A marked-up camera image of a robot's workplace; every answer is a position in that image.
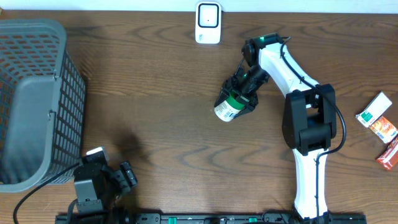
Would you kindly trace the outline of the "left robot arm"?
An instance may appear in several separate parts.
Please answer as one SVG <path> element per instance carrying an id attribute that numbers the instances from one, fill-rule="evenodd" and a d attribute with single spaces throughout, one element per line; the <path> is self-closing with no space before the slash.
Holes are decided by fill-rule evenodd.
<path id="1" fill-rule="evenodd" d="M 75 169 L 76 199 L 70 204 L 66 223 L 118 223 L 134 221 L 130 212 L 118 208 L 119 197 L 137 185 L 131 164 L 125 161 L 113 170 L 107 164 L 91 162 Z"/>

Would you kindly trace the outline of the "red chocolate bar wrapper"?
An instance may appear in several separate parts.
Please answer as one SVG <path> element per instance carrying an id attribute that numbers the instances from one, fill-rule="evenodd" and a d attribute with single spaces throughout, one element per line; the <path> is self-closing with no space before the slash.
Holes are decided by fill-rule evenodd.
<path id="1" fill-rule="evenodd" d="M 388 145 L 386 151 L 376 159 L 386 170 L 392 170 L 397 164 L 397 137 Z"/>

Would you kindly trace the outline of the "small orange box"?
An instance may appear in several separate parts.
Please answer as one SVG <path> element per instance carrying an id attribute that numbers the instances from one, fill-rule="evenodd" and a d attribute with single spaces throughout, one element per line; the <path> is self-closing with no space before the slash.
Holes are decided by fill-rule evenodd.
<path id="1" fill-rule="evenodd" d="M 397 136 L 397 128 L 384 116 L 378 118 L 369 128 L 385 144 L 389 144 Z"/>

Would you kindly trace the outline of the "green lid jar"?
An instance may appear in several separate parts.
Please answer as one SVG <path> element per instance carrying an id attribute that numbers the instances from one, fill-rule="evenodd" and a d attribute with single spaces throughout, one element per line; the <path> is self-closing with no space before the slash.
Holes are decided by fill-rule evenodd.
<path id="1" fill-rule="evenodd" d="M 239 111 L 236 109 L 234 97 L 238 95 L 235 91 L 230 92 L 230 96 L 217 107 L 214 108 L 215 115 L 224 121 L 230 122 L 235 119 L 236 113 Z"/>

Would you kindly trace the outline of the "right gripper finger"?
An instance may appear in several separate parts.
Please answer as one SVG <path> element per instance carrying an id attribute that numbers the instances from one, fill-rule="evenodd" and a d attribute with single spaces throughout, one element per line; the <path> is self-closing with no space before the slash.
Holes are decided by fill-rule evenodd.
<path id="1" fill-rule="evenodd" d="M 239 110 L 235 118 L 253 112 L 259 103 L 256 93 L 250 95 L 236 95 L 234 101 L 236 109 Z"/>
<path id="2" fill-rule="evenodd" d="M 231 84 L 230 79 L 227 79 L 223 82 L 223 84 L 221 85 L 221 90 L 219 92 L 218 98 L 214 103 L 214 107 L 217 107 L 219 104 L 224 102 L 230 96 L 230 92 L 231 92 L 232 88 L 233 88 L 233 86 Z"/>

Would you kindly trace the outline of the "white and green carton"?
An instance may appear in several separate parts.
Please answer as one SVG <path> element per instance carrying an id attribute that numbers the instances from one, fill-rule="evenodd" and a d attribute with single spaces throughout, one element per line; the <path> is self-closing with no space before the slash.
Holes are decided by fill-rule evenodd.
<path id="1" fill-rule="evenodd" d="M 378 93 L 376 97 L 367 105 L 356 119 L 365 127 L 370 127 L 390 106 L 392 101 L 384 94 L 383 91 Z"/>

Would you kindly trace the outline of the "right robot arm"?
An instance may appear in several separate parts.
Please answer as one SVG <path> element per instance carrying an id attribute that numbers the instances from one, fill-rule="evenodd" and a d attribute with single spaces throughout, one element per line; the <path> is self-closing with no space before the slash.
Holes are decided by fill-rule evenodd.
<path id="1" fill-rule="evenodd" d="M 308 76 L 289 54 L 288 37 L 273 33 L 245 41 L 243 60 L 221 86 L 214 105 L 217 117 L 230 122 L 258 104 L 257 90 L 273 79 L 284 96 L 282 134 L 295 158 L 294 209 L 304 222 L 326 223 L 325 166 L 336 136 L 335 91 Z"/>

